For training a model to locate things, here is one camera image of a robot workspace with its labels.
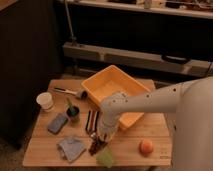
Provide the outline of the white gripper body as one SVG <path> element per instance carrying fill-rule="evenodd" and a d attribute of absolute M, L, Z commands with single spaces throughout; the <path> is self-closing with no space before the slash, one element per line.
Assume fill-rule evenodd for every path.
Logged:
<path fill-rule="evenodd" d="M 98 123 L 98 137 L 101 141 L 111 141 L 118 130 L 118 121 L 116 119 L 107 120 L 101 118 Z"/>

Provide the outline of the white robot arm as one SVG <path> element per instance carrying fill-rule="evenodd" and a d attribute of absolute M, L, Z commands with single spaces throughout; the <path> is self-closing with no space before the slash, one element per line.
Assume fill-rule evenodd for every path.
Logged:
<path fill-rule="evenodd" d="M 117 132 L 124 113 L 174 114 L 171 171 L 213 171 L 213 76 L 136 96 L 111 95 L 100 108 L 98 135 L 105 142 Z"/>

